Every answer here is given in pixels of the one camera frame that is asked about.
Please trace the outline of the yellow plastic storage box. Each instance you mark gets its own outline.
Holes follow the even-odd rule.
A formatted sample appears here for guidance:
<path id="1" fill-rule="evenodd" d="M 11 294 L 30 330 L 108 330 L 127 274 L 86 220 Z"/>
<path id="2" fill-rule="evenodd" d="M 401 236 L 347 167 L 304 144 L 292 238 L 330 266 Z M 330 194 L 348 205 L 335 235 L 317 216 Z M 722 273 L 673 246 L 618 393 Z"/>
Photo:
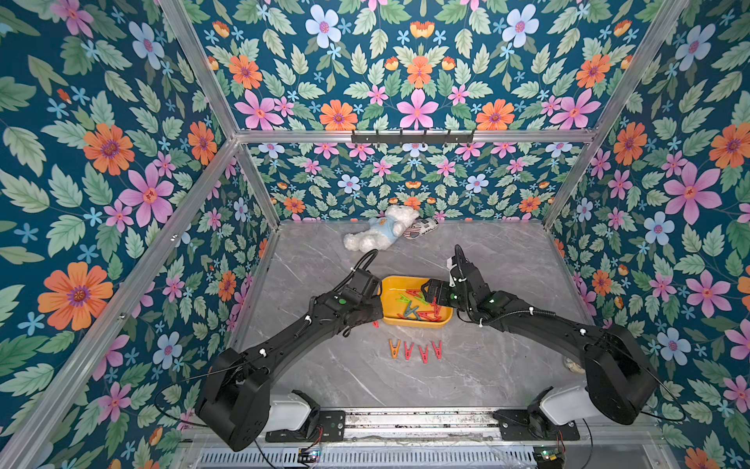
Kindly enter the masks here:
<path id="1" fill-rule="evenodd" d="M 390 276 L 382 281 L 380 300 L 383 322 L 405 328 L 443 328 L 454 316 L 453 308 L 428 301 L 422 286 L 426 277 Z"/>

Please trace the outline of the orange clothespin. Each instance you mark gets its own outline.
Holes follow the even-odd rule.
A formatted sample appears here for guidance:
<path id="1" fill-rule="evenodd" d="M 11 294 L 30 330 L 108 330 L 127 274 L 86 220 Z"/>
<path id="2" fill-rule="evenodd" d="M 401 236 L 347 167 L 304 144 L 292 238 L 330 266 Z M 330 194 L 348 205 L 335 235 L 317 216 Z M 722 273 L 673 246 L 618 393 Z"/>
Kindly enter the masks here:
<path id="1" fill-rule="evenodd" d="M 399 339 L 389 340 L 390 354 L 393 360 L 398 359 L 398 356 L 400 355 L 400 347 L 402 347 L 402 342 Z"/>

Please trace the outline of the red clothespin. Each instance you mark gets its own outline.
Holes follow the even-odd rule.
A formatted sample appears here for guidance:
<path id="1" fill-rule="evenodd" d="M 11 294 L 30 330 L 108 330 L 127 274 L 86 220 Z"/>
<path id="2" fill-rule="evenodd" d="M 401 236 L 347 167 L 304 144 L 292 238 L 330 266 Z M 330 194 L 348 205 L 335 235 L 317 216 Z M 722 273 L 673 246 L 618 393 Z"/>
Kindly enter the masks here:
<path id="1" fill-rule="evenodd" d="M 424 365 L 427 365 L 430 359 L 431 346 L 430 345 L 425 345 L 425 346 L 418 345 L 418 352 L 422 359 L 422 363 Z"/>
<path id="2" fill-rule="evenodd" d="M 413 354 L 414 343 L 404 342 L 404 359 L 409 361 Z"/>
<path id="3" fill-rule="evenodd" d="M 441 360 L 443 358 L 443 342 L 431 342 L 432 349 L 434 351 L 434 354 L 436 356 L 437 360 Z"/>

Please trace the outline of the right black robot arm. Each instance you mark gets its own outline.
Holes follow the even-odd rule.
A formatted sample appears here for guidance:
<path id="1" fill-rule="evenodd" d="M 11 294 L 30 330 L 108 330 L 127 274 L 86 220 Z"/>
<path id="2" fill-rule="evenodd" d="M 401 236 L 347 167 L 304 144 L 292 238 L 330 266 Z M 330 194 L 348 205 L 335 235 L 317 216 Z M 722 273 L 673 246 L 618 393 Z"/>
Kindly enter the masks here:
<path id="1" fill-rule="evenodd" d="M 464 312 L 480 328 L 539 343 L 584 370 L 583 384 L 549 387 L 527 407 L 532 433 L 540 435 L 553 426 L 597 415 L 631 425 L 642 414 L 659 379 L 627 328 L 574 322 L 536 308 L 513 293 L 492 290 L 460 245 L 455 246 L 447 268 L 448 281 L 429 279 L 421 286 L 428 303 Z"/>

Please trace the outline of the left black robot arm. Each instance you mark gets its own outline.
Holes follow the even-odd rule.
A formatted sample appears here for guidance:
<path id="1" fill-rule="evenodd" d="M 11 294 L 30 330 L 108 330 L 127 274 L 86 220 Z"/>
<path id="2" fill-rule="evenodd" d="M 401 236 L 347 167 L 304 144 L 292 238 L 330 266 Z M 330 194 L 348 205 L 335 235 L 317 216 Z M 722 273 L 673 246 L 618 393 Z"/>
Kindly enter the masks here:
<path id="1" fill-rule="evenodd" d="M 320 406 L 307 394 L 273 394 L 275 383 L 324 341 L 383 318 L 382 281 L 368 271 L 378 251 L 366 252 L 332 290 L 311 298 L 308 312 L 283 331 L 242 352 L 226 349 L 214 361 L 195 404 L 196 416 L 233 451 L 268 432 L 316 427 Z"/>

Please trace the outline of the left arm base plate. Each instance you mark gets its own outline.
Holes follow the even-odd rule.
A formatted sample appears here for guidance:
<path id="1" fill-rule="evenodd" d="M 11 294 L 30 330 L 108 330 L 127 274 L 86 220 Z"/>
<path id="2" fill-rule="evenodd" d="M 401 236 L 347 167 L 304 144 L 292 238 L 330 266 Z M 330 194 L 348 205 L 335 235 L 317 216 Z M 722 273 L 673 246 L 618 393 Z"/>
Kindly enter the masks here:
<path id="1" fill-rule="evenodd" d="M 321 410 L 299 430 L 277 430 L 265 435 L 267 443 L 338 443 L 344 441 L 347 414 L 343 410 Z"/>

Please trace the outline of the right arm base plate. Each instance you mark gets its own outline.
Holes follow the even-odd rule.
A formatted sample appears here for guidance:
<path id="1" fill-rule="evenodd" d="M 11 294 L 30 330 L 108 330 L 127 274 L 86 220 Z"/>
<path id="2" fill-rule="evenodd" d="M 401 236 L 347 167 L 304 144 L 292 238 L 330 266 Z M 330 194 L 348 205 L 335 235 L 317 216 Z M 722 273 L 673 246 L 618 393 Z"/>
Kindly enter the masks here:
<path id="1" fill-rule="evenodd" d="M 500 408 L 492 412 L 498 422 L 504 441 L 576 442 L 581 440 L 577 426 L 555 425 L 542 412 L 529 412 L 520 408 Z"/>

